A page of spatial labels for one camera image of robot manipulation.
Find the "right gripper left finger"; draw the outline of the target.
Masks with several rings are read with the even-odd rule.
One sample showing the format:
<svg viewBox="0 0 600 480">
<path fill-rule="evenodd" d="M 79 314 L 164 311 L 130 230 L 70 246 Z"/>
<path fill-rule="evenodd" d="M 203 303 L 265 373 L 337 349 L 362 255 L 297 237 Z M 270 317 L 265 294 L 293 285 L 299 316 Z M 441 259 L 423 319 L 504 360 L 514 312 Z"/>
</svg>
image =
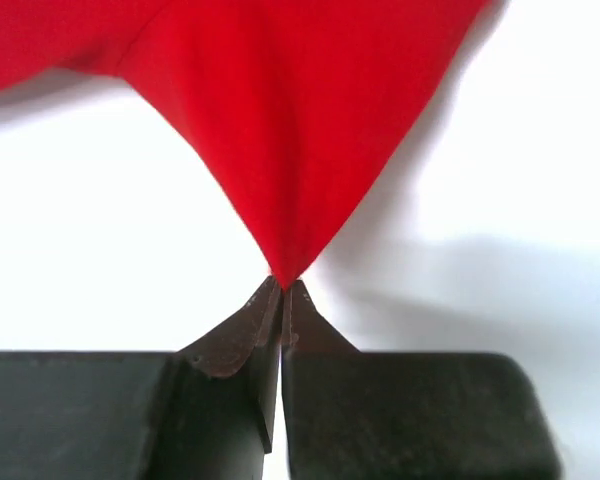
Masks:
<svg viewBox="0 0 600 480">
<path fill-rule="evenodd" d="M 258 479 L 281 290 L 177 352 L 0 351 L 0 479 Z"/>
</svg>

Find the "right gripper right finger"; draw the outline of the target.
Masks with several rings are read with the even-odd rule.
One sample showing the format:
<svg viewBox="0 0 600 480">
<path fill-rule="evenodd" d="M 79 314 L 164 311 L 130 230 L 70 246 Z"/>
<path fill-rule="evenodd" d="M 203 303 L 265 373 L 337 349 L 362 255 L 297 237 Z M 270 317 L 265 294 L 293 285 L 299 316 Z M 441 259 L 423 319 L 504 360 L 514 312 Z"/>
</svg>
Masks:
<svg viewBox="0 0 600 480">
<path fill-rule="evenodd" d="M 282 399 L 294 479 L 558 479 L 533 384 L 482 352 L 366 352 L 285 293 Z"/>
</svg>

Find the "red t shirt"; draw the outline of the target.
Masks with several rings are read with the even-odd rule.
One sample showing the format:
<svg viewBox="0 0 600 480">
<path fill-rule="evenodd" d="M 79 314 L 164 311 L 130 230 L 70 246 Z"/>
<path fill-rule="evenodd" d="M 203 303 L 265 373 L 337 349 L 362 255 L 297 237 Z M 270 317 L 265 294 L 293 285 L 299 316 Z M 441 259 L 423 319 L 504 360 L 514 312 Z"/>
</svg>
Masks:
<svg viewBox="0 0 600 480">
<path fill-rule="evenodd" d="M 128 82 L 191 144 L 282 286 L 333 239 L 483 1 L 0 1 L 0 90 Z"/>
</svg>

